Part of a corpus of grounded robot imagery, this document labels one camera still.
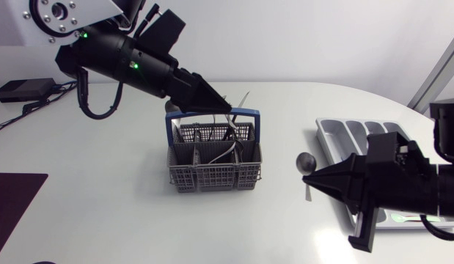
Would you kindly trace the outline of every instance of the metal frame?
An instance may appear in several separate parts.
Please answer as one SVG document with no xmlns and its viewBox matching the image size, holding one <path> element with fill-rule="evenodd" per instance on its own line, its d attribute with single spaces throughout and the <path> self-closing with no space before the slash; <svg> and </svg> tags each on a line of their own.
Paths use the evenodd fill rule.
<svg viewBox="0 0 454 264">
<path fill-rule="evenodd" d="M 440 92 L 447 86 L 454 76 L 454 38 L 443 53 L 439 62 L 432 69 L 416 95 L 409 102 L 408 107 L 424 114 L 429 103 L 434 102 Z"/>
</svg>

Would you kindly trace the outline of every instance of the white table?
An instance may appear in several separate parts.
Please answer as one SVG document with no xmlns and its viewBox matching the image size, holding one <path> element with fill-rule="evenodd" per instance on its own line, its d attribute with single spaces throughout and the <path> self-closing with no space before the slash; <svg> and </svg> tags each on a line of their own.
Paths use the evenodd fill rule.
<svg viewBox="0 0 454 264">
<path fill-rule="evenodd" d="M 263 179 L 254 191 L 179 194 L 169 184 L 164 102 L 126 88 L 107 120 L 81 113 L 72 92 L 0 132 L 0 172 L 49 178 L 0 254 L 0 263 L 454 263 L 454 243 L 425 230 L 378 231 L 373 253 L 353 249 L 340 203 L 305 185 L 303 151 L 327 166 L 317 117 L 395 120 L 432 163 L 433 123 L 393 101 L 318 83 L 212 83 L 234 106 L 261 112 Z M 90 87 L 90 107 L 115 84 Z M 0 122 L 22 103 L 0 103 Z"/>
</svg>

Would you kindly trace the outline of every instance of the gray plastic basket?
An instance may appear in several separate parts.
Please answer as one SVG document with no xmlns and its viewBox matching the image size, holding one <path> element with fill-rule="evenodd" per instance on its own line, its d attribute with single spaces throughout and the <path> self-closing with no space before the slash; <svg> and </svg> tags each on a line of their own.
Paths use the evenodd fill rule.
<svg viewBox="0 0 454 264">
<path fill-rule="evenodd" d="M 259 112 L 240 109 L 238 115 L 249 115 L 255 118 L 259 128 Z M 189 116 L 198 113 L 187 113 Z M 172 119 L 186 117 L 187 114 L 172 112 L 166 115 L 168 142 L 168 167 L 171 184 L 178 192 L 252 190 L 260 177 L 262 162 L 259 144 L 259 131 L 252 123 L 237 123 L 237 136 L 243 145 L 243 151 L 236 149 L 225 155 L 214 164 L 208 164 L 215 157 L 232 147 L 232 139 L 222 141 L 229 125 L 191 124 L 181 125 L 180 129 L 171 126 Z"/>
</svg>

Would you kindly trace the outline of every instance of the spoon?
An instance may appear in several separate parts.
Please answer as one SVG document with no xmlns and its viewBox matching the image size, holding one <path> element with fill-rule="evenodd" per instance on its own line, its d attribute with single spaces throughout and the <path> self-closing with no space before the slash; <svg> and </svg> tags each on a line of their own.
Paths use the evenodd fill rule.
<svg viewBox="0 0 454 264">
<path fill-rule="evenodd" d="M 419 216 L 402 216 L 400 214 L 397 214 L 397 213 L 392 213 L 391 214 L 391 219 L 393 219 L 393 221 L 397 222 L 397 223 L 404 223 L 406 221 L 420 221 L 420 217 Z M 428 221 L 442 221 L 440 220 L 440 218 L 436 217 L 436 216 L 427 216 L 427 220 Z"/>
</svg>

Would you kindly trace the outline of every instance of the white wall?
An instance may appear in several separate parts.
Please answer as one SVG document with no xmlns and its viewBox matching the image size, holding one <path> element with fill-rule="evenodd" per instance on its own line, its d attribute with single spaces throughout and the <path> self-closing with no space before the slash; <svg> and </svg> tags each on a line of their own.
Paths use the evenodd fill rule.
<svg viewBox="0 0 454 264">
<path fill-rule="evenodd" d="M 208 81 L 321 81 L 402 104 L 454 36 L 454 0 L 157 2 L 187 23 L 172 55 Z M 0 86 L 17 78 L 66 81 L 55 54 L 0 47 Z"/>
</svg>

